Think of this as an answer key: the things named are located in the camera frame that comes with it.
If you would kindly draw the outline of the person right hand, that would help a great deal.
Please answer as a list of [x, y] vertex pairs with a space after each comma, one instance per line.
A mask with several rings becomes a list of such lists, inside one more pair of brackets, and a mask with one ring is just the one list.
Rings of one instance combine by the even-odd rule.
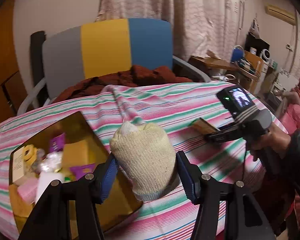
[[253, 156], [253, 161], [257, 161], [259, 158], [257, 150], [269, 147], [283, 159], [290, 145], [290, 141], [290, 135], [272, 122], [269, 127], [269, 132], [251, 143], [250, 154]]

